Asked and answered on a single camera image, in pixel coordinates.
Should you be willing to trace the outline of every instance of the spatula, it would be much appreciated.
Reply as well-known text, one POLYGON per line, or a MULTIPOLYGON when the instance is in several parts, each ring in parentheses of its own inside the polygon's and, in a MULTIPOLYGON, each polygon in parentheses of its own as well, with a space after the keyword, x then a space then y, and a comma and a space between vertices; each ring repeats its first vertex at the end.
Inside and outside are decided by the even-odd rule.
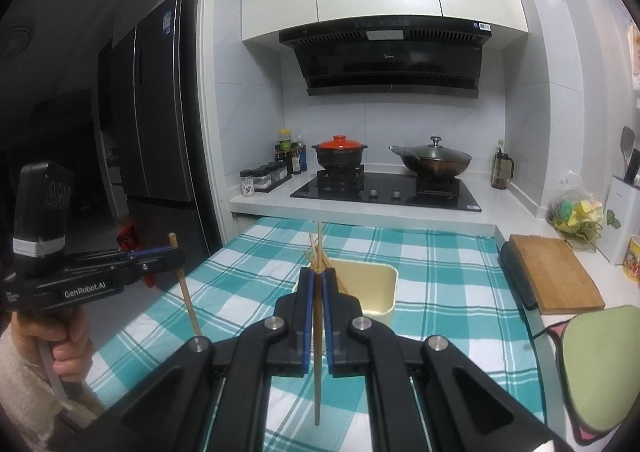
POLYGON ((622 151, 622 156, 625 158, 625 172, 623 172, 623 175, 626 174, 626 169, 629 167, 629 158, 631 158, 635 142, 636 133, 631 127, 625 125, 622 128, 622 136, 620 137, 620 151, 622 151))

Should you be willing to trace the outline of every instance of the kitchen counter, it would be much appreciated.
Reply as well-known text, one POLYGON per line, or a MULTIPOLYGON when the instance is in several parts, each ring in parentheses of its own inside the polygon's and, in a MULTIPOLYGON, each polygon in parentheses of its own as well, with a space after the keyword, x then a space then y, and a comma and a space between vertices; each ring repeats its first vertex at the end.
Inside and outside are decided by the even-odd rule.
MULTIPOLYGON (((404 172, 398 165, 366 165, 368 172, 404 172)), ((322 219, 333 223, 389 227, 398 229, 421 228, 450 231, 475 236, 492 236, 501 246, 511 234, 558 237, 545 220, 536 219, 508 190, 495 190, 489 176, 465 172, 460 176, 478 202, 482 212, 446 210, 428 207, 353 203, 289 197, 314 177, 314 172, 294 175, 270 193, 256 193, 251 198, 230 191, 231 211, 255 216, 289 217, 294 219, 322 219)), ((578 260, 591 275, 606 307, 632 304, 640 307, 640 288, 614 267, 600 253, 577 252, 578 260)), ((532 335, 558 321, 573 315, 540 315, 537 310, 526 312, 532 335)), ((548 425, 563 436, 574 450, 596 452, 602 450, 610 437, 587 447, 578 446, 572 436, 568 415, 562 403, 554 348, 550 338, 538 336, 534 344, 543 377, 548 425)))

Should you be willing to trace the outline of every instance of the plaid tablecloth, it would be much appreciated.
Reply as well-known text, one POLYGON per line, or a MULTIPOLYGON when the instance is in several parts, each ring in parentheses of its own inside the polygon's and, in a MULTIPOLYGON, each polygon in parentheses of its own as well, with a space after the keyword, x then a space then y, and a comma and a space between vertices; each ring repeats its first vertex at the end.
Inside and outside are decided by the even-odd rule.
MULTIPOLYGON (((309 246, 312 222, 263 218, 188 277, 196 314, 211 340, 238 335, 290 293, 309 246)), ((425 230, 327 224, 330 257, 398 269, 392 329, 423 340, 448 337, 532 413, 544 420, 538 364, 529 332, 497 262, 493 239, 425 230)), ((94 358, 88 383, 112 405, 193 336, 176 286, 116 335, 94 358)), ((266 451, 369 451, 363 378, 332 378, 324 363, 320 427, 313 379, 274 378, 266 451)))

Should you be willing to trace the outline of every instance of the white countertop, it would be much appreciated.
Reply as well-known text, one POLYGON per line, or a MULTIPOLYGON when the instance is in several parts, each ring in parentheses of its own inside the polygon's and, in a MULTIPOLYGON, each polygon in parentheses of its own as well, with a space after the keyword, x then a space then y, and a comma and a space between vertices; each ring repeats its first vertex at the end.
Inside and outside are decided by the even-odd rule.
MULTIPOLYGON (((368 172, 403 173, 404 167, 398 165, 366 165, 368 172)), ((545 220, 536 219, 508 190, 495 190, 491 187, 489 176, 480 173, 465 172, 460 178, 478 202, 482 212, 447 210, 429 207, 403 205, 381 205, 373 203, 354 203, 348 201, 329 201, 324 199, 292 198, 290 195, 314 177, 314 172, 294 175, 291 180, 269 193, 256 193, 245 198, 230 191, 231 212, 256 216, 287 217, 294 219, 316 220, 389 227, 398 229, 435 229, 476 236, 491 236, 498 246, 509 239, 511 234, 540 235, 558 237, 555 230, 545 220)), ((577 252, 578 260, 591 275, 600 290, 606 307, 632 304, 640 307, 640 287, 626 278, 622 267, 614 267, 600 253, 577 252)), ((532 331, 534 326, 547 327, 553 323, 567 320, 574 314, 539 315, 537 311, 528 312, 532 331)), ((597 452, 602 450, 609 437, 603 438, 588 447, 578 446, 569 427, 568 416, 564 412, 562 436, 574 450, 597 452)), ((551 427, 558 427, 550 422, 551 427)))
MULTIPOLYGON (((368 165, 366 170, 400 173, 402 169, 404 167, 398 165, 368 165)), ((482 212, 289 197, 313 177, 313 172, 303 172, 271 192, 256 192, 249 198, 240 195, 236 189, 235 195, 230 193, 231 212, 296 219, 320 218, 331 223, 399 229, 430 228, 478 236, 494 236, 497 226, 507 239, 511 233, 554 233, 544 220, 535 219, 511 192, 492 188, 489 177, 484 174, 467 172, 460 176, 482 212)))

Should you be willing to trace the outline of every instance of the red lid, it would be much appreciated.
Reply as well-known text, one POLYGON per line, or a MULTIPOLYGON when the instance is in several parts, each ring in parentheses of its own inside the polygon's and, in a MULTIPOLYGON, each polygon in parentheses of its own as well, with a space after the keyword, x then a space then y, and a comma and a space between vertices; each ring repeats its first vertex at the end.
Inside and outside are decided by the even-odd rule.
POLYGON ((362 144, 355 140, 347 140, 344 135, 334 135, 333 140, 322 142, 318 147, 321 149, 359 149, 362 144))

